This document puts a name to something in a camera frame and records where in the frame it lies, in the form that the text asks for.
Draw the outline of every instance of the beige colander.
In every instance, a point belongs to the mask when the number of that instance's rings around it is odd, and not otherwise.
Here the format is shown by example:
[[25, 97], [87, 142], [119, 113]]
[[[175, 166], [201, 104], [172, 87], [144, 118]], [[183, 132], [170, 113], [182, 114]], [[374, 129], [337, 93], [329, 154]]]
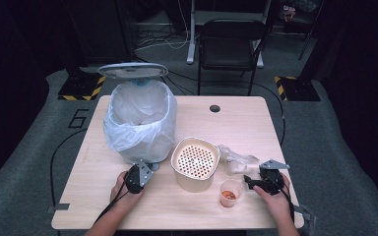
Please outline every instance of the beige colander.
[[211, 186], [219, 161], [220, 150], [217, 146], [190, 137], [177, 145], [171, 157], [171, 166], [182, 189], [199, 193]]

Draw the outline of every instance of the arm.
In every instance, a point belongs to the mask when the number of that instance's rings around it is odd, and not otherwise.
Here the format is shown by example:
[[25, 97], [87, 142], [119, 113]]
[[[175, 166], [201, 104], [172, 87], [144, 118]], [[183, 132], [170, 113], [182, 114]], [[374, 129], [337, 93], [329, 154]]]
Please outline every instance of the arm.
[[[287, 193], [290, 182], [283, 175], [285, 186], [283, 190]], [[299, 236], [296, 227], [290, 218], [289, 202], [282, 193], [270, 195], [259, 186], [254, 186], [254, 191], [265, 201], [266, 207], [275, 220], [280, 236]]]
[[[121, 188], [122, 183], [124, 182], [126, 172], [122, 172], [117, 180], [115, 186], [111, 190], [110, 200], [112, 201], [113, 198], [117, 195], [119, 189]], [[128, 189], [127, 186], [124, 186], [119, 196], [124, 197], [116, 202], [116, 204], [101, 217], [92, 228], [85, 234], [87, 236], [91, 235], [113, 235], [121, 223], [122, 219], [134, 208], [137, 204], [139, 199], [144, 195], [144, 190], [141, 191], [139, 194], [130, 194], [127, 193]]]

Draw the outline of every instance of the wooden table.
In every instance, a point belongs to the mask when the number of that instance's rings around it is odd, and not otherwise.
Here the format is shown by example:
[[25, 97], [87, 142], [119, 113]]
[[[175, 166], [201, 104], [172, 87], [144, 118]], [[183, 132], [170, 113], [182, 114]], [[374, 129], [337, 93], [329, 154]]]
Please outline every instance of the wooden table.
[[[284, 156], [264, 98], [259, 96], [176, 96], [177, 126], [175, 145], [186, 137], [197, 137], [215, 145], [225, 145], [239, 154], [252, 154], [260, 163], [274, 159], [284, 163]], [[100, 98], [72, 173], [60, 199], [69, 204], [57, 210], [52, 220], [55, 229], [88, 229], [109, 203], [116, 177], [131, 165], [106, 145], [103, 118], [109, 96]], [[220, 112], [210, 111], [218, 105]], [[259, 178], [258, 168], [252, 178]], [[288, 177], [287, 170], [282, 170]], [[211, 187], [202, 193], [180, 188], [170, 165], [170, 156], [160, 164], [146, 193], [119, 229], [258, 229], [275, 228], [261, 198], [245, 191], [234, 207], [219, 202], [220, 183], [225, 179], [242, 180], [242, 175], [228, 175], [219, 164]], [[292, 202], [298, 205], [293, 186]], [[295, 214], [295, 225], [303, 218]]]

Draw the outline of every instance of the clear plastic cup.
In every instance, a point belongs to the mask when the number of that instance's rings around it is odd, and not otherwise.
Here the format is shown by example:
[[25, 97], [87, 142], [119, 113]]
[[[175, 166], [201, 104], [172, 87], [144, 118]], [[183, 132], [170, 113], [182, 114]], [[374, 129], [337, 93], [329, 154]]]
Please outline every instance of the clear plastic cup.
[[233, 207], [241, 197], [242, 186], [240, 181], [228, 179], [220, 184], [220, 203], [224, 207]]

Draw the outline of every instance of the trash can lid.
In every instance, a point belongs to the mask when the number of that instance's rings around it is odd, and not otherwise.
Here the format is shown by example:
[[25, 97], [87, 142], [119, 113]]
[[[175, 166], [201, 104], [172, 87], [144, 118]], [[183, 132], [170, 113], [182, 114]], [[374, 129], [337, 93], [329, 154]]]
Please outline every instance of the trash can lid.
[[101, 75], [119, 80], [158, 78], [168, 74], [161, 64], [128, 62], [102, 66], [97, 70]]

